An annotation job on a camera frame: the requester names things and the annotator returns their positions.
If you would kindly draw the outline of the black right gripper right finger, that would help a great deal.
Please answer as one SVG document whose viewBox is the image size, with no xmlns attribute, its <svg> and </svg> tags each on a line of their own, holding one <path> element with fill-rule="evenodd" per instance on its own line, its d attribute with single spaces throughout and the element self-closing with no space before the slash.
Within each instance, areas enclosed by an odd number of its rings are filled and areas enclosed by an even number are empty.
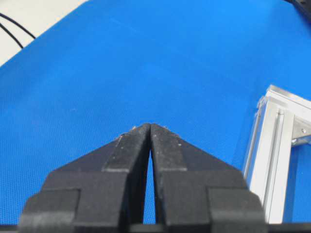
<svg viewBox="0 0 311 233">
<path fill-rule="evenodd" d="M 242 173 L 151 125 L 158 211 L 170 233 L 262 233 L 264 212 Z"/>
</svg>

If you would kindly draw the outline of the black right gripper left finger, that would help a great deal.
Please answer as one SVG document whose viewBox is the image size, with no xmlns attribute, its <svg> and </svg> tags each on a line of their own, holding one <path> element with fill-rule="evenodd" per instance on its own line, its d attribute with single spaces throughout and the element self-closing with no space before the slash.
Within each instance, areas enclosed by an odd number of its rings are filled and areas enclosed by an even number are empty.
<svg viewBox="0 0 311 233">
<path fill-rule="evenodd" d="M 21 233 L 120 233 L 143 219 L 150 124 L 50 172 L 19 220 Z"/>
</svg>

